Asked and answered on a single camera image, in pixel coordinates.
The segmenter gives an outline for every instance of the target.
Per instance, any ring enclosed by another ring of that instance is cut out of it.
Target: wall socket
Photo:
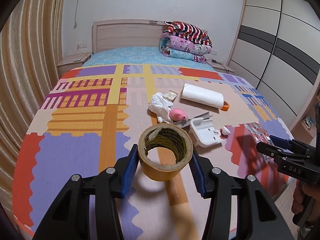
[[[218,55],[218,51],[217,50],[211,50],[210,54],[217,56]]]
[[[80,41],[77,46],[78,49],[86,48],[86,47],[87,47],[87,43],[83,41]]]

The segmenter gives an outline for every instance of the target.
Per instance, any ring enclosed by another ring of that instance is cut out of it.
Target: white plastic bag
[[[172,119],[169,117],[169,112],[171,111],[170,106],[173,103],[162,97],[162,93],[155,93],[150,101],[149,110],[157,115],[159,122],[173,123]]]

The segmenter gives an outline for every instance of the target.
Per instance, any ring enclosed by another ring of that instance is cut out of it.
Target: stack of bedding
[[[160,37],[159,50],[165,57],[206,63],[211,52],[209,36],[198,27],[183,22],[164,22],[168,29]]]

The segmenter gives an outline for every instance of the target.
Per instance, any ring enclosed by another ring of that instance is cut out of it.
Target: wardrobe
[[[319,85],[320,20],[306,0],[244,0],[227,64],[294,126]]]

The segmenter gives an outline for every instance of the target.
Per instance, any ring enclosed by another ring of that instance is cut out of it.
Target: mattress
[[[226,126],[231,131],[219,146],[197,147],[199,154],[231,176],[254,174],[271,197],[277,196],[289,177],[278,173],[273,161],[264,163],[244,124],[257,122],[269,134],[285,139],[292,138],[291,133],[249,82],[208,69],[164,57],[157,48],[136,47],[100,52],[66,72],[40,106],[21,146],[12,185],[20,231],[32,238],[73,174],[94,176],[127,156],[140,134],[157,123],[148,111],[152,95],[169,89],[181,93],[185,82],[220,92],[230,104],[224,112],[180,96],[175,99],[173,107],[189,117],[210,111],[215,128]],[[148,156],[152,161],[168,161],[163,149],[152,151],[156,151]],[[194,240],[203,234],[210,199],[197,193],[188,165],[166,183],[152,181],[139,165],[130,195],[117,204],[125,240]],[[92,239],[94,208],[90,198]],[[236,202],[233,208],[230,237],[236,232]]]

